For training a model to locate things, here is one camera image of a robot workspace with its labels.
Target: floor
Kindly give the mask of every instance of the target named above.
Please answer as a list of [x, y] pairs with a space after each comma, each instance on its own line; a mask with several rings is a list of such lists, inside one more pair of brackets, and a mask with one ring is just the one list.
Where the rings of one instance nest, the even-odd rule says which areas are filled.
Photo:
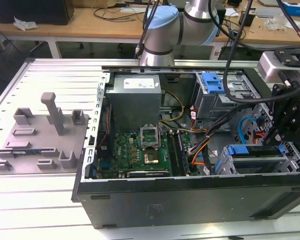
[[[0, 51], [0, 95], [14, 77], [26, 57], [29, 57], [30, 50], [35, 47], [35, 42], [13, 41], [15, 46], [22, 52], [18, 53], [12, 45], [5, 41], [5, 51]], [[135, 44], [123, 44], [122, 52], [118, 52], [118, 44], [116, 43], [94, 43], [94, 55], [90, 55], [88, 43], [83, 43], [84, 49], [80, 49], [80, 44], [76, 42], [60, 42], [63, 58], [98, 58], [98, 59], [133, 59], [135, 52]], [[211, 53], [209, 46], [187, 46], [183, 59], [189, 60], [208, 60]], [[174, 58], [179, 59], [180, 47], [174, 48]], [[228, 58], [229, 48], [227, 48], [221, 60]], [[246, 49], [239, 48], [235, 54], [235, 60], [257, 61], [261, 53], [247, 52]], [[51, 58], [48, 45], [43, 46], [35, 52], [36, 58]]]

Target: workbench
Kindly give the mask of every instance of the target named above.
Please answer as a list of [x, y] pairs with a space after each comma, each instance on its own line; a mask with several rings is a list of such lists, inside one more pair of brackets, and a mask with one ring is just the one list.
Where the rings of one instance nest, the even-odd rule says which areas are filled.
[[[176, 66], [224, 68], [225, 61], [176, 60]], [[0, 96], [0, 148], [15, 123], [17, 108], [47, 114], [43, 92], [56, 94], [64, 114], [83, 109], [93, 114], [101, 66], [136, 66], [124, 59], [36, 59], [26, 61]], [[255, 68], [255, 61], [233, 61], [236, 68]], [[218, 222], [190, 225], [95, 230], [80, 203], [71, 201], [75, 173], [0, 175], [0, 240], [96, 239], [185, 240], [244, 239], [300, 240], [300, 206], [277, 220]], [[198, 208], [208, 208], [202, 201]]]
[[[247, 0], [243, 0], [239, 8], [235, 10], [240, 13], [247, 3]], [[262, 6], [254, 1], [252, 7]], [[119, 11], [117, 13], [107, 13], [105, 16], [113, 18], [125, 15], [127, 13]], [[142, 23], [135, 16], [133, 18], [135, 18], [135, 21], [105, 21], [95, 17], [91, 8], [75, 8], [74, 15], [68, 25], [38, 24], [37, 29], [22, 31], [13, 24], [0, 23], [0, 30], [10, 40], [46, 41], [52, 57], [61, 58], [58, 42], [137, 44], [142, 34]], [[139, 18], [142, 20], [143, 14], [139, 14]], [[235, 23], [239, 21], [239, 16], [226, 18]], [[265, 22], [266, 19], [255, 17], [252, 26], [244, 28], [246, 36], [242, 42], [259, 48], [300, 45], [300, 38], [293, 29], [268, 31], [265, 27]], [[5, 38], [0, 34], [0, 39], [4, 40]], [[226, 44], [227, 40], [227, 36], [222, 33], [214, 39], [210, 44], [210, 46], [213, 46], [210, 55], [211, 60], [218, 59], [221, 48]], [[90, 44], [89, 47], [92, 53], [94, 51], [93, 45]], [[184, 55], [184, 47], [181, 49], [181, 55]]]

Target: green circuit board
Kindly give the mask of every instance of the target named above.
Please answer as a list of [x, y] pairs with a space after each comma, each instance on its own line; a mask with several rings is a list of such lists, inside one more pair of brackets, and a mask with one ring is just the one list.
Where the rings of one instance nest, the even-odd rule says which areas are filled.
[[[109, 168], [101, 170], [102, 178], [116, 178], [118, 175], [120, 176], [120, 173], [125, 174], [131, 171], [167, 171], [172, 177], [167, 133], [164, 132], [160, 136], [159, 148], [142, 148], [140, 132], [116, 133], [114, 137], [113, 158]], [[191, 147], [190, 136], [182, 134], [181, 139], [186, 151]], [[154, 142], [155, 138], [151, 134], [144, 134], [143, 141]]]

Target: wooden table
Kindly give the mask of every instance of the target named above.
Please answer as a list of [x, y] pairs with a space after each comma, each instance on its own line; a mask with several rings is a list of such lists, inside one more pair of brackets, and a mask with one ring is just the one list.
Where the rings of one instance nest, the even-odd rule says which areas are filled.
[[[243, 0], [239, 8], [236, 9], [237, 12], [242, 11], [247, 2], [247, 0]], [[262, 6], [253, 2], [252, 7]], [[124, 15], [127, 13], [107, 13], [105, 16], [111, 18]], [[75, 8], [74, 15], [66, 26], [38, 24], [37, 29], [22, 31], [13, 24], [0, 23], [0, 30], [10, 40], [46, 41], [49, 44], [52, 57], [61, 58], [58, 42], [138, 43], [142, 34], [142, 23], [135, 16], [133, 18], [135, 21], [110, 22], [95, 17], [91, 8]], [[239, 21], [239, 17], [227, 17], [227, 19], [235, 23]], [[254, 47], [300, 45], [300, 39], [293, 29], [268, 31], [265, 22], [265, 19], [255, 17], [252, 26], [244, 28], [246, 36], [243, 42]], [[210, 44], [213, 45], [210, 59], [215, 60], [219, 57], [220, 50], [227, 40], [228, 38], [222, 33], [214, 39]]]

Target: aluminum extrusion table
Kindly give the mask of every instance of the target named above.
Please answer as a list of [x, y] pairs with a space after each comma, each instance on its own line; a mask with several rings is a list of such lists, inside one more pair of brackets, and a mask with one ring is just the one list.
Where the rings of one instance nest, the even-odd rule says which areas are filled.
[[[224, 67], [225, 61], [176, 61], [177, 66]], [[56, 93], [64, 112], [74, 108], [89, 114], [94, 107], [97, 75], [102, 65], [136, 65], [133, 60], [36, 59], [25, 62], [0, 97], [0, 147], [20, 106], [45, 114], [36, 96]], [[236, 67], [257, 62], [234, 61]], [[184, 240], [229, 239], [300, 240], [300, 206], [277, 220], [219, 222], [174, 226], [95, 230], [80, 203], [71, 201], [75, 173], [0, 176], [0, 240], [96, 239]]]

